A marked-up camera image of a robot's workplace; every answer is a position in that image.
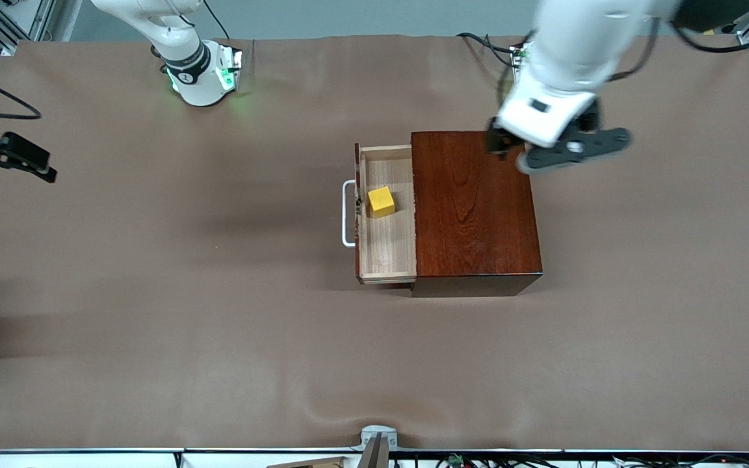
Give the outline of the yellow cube block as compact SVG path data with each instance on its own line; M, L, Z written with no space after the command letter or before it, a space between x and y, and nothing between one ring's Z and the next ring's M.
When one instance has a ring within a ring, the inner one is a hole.
M369 213L372 218L393 215L397 211L397 204L388 186L378 187L367 192Z

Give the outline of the wooden drawer with white handle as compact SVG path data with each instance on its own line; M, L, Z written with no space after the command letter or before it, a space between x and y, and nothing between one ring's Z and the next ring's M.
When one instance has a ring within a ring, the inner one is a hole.
M377 217L372 190L388 189L395 213ZM412 148L354 148L354 177L341 189L341 242L356 254L363 285L411 284L417 276Z

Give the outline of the dark red wooden cabinet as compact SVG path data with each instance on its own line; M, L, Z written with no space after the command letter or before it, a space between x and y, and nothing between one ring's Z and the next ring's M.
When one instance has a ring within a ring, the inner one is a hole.
M488 152L482 131L411 136L413 297L517 296L543 275L531 181L519 149Z

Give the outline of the brown table cover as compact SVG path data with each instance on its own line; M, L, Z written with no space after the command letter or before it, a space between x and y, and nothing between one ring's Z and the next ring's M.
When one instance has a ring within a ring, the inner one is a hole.
M21 44L0 121L0 447L749 450L749 51L673 38L603 93L621 156L532 179L522 295L357 284L356 143L482 129L499 63L453 36L256 42L246 95L179 100L142 42Z

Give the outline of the brown board piece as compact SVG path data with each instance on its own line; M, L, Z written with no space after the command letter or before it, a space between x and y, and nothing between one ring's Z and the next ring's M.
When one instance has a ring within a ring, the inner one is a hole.
M314 460L297 460L282 464L268 465L267 468L345 468L344 456L318 458Z

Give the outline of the white table edge rail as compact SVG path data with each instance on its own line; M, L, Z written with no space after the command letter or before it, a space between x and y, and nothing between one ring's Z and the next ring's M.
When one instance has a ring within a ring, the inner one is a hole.
M344 456L353 450L0 450L0 468L267 468L268 465ZM430 451L391 453L395 468L749 468L749 453L666 451Z

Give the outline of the grey metal bracket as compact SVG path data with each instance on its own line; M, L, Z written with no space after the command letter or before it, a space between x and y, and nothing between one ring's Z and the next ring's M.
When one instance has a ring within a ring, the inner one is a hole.
M399 449L398 431L383 424L370 424L360 432L360 444L351 450L360 457L356 468L395 468L391 453Z

